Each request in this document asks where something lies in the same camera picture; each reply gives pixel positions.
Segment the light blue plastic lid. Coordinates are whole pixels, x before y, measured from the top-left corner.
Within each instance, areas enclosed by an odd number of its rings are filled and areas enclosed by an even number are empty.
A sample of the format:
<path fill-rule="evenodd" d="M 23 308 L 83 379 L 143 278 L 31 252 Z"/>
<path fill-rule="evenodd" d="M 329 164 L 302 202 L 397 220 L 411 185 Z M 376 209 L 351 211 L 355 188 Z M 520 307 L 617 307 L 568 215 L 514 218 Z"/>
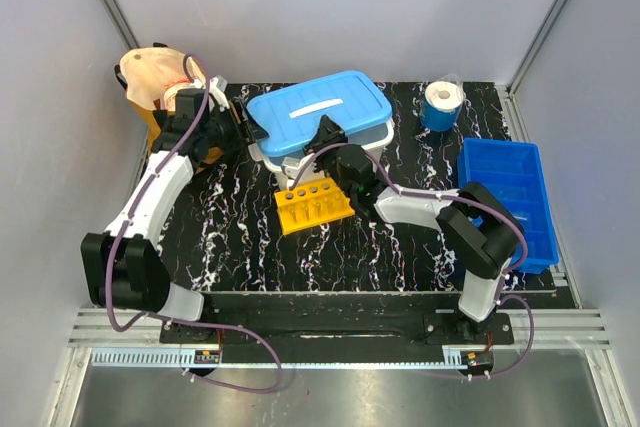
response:
<path fill-rule="evenodd" d="M 268 137 L 259 142 L 268 157 L 300 151 L 326 115 L 347 134 L 376 127 L 392 116 L 392 106 L 364 73 L 350 70 L 301 82 L 249 101 L 249 114 Z"/>

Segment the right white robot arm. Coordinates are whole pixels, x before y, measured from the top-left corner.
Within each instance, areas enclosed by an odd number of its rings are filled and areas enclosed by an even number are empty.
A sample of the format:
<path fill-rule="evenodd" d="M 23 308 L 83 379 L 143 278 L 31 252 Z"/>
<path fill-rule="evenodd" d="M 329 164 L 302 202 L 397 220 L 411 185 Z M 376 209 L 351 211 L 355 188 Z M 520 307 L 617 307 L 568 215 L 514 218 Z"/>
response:
<path fill-rule="evenodd" d="M 489 316 L 500 304 L 506 276 L 527 259 L 528 245 L 521 223 L 483 184 L 472 181 L 451 190 L 403 187 L 327 115 L 304 152 L 309 160 L 301 170 L 312 166 L 328 175 L 356 215 L 441 232 L 465 268 L 456 334 L 476 343 L 489 333 Z"/>

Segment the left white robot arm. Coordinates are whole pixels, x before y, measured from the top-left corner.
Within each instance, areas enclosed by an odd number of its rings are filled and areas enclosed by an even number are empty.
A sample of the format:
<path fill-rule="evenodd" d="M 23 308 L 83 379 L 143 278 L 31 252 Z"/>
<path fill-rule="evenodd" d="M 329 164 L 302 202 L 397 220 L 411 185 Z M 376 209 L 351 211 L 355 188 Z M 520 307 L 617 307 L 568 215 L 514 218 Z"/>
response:
<path fill-rule="evenodd" d="M 205 311 L 202 294 L 171 280 L 158 252 L 160 234 L 199 170 L 268 136 L 245 108 L 229 102 L 219 82 L 184 84 L 173 112 L 154 111 L 160 133 L 144 174 L 116 218 L 103 232 L 87 234 L 80 247 L 94 305 L 181 320 L 182 331 L 199 343 L 214 336 L 217 320 Z"/>

